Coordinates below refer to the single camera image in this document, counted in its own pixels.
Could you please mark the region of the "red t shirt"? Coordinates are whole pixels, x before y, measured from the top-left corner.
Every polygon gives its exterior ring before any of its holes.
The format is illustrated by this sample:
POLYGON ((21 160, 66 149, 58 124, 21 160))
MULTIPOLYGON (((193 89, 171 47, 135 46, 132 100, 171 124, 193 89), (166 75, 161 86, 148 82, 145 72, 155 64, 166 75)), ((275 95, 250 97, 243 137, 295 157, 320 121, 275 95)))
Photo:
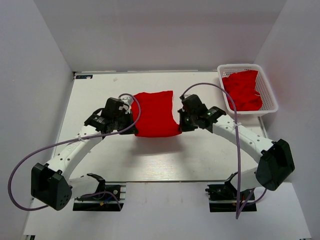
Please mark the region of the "red t shirt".
POLYGON ((173 91, 141 92, 131 105, 137 137, 167 138, 181 134, 179 124, 173 118, 173 91))

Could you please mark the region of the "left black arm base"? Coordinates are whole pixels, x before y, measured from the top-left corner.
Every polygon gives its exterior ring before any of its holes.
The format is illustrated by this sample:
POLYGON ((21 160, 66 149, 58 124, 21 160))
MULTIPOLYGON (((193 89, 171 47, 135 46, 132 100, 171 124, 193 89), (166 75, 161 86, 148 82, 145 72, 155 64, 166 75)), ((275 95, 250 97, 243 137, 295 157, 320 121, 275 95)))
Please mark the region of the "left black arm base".
POLYGON ((73 202, 74 212, 120 212, 124 206, 126 198, 125 183, 106 183, 104 191, 100 195, 76 198, 73 202))

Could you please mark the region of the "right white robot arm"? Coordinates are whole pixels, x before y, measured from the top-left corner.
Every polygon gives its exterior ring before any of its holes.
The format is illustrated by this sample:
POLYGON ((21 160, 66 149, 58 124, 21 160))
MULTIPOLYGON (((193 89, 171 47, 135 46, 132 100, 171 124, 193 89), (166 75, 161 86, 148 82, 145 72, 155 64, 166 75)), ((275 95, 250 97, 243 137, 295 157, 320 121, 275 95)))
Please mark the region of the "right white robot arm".
POLYGON ((181 132, 198 128, 218 135, 251 156, 257 167, 242 171, 240 177, 234 173, 226 181, 226 195, 236 200, 244 191, 264 187, 275 191, 295 170, 290 145, 287 141, 259 136, 253 131, 236 124, 224 110, 213 106, 207 108, 196 94, 181 97, 182 108, 179 112, 181 132))

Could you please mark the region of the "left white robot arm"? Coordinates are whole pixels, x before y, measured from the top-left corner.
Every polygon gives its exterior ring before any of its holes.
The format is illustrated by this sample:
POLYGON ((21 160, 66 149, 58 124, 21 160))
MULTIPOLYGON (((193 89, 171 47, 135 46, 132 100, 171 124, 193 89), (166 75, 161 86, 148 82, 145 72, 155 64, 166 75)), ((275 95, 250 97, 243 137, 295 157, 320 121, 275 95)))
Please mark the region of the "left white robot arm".
POLYGON ((107 194, 103 177, 87 173, 71 178, 72 172, 105 137, 137 131, 138 120, 132 113, 132 104, 137 102, 128 93, 108 98, 105 107, 95 110, 85 120, 76 138, 63 142, 65 148, 57 156, 32 168, 31 195, 56 211, 62 210, 71 199, 103 198, 107 194))

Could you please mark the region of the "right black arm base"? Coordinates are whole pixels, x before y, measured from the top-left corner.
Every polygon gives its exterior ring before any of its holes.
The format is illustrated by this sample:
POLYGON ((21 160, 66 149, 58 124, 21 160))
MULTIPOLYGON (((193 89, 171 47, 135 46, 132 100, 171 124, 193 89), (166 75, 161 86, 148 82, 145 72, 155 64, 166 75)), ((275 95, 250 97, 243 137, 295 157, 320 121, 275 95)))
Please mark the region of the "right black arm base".
MULTIPOLYGON (((232 213, 236 212, 237 207, 237 193, 227 188, 222 184, 209 183, 205 189, 208 195, 209 211, 211 213, 232 213)), ((251 190, 245 190, 240 193, 240 207, 250 195, 251 190)), ((241 212, 256 212, 257 207, 254 203, 255 195, 252 193, 250 199, 244 206, 241 212)))

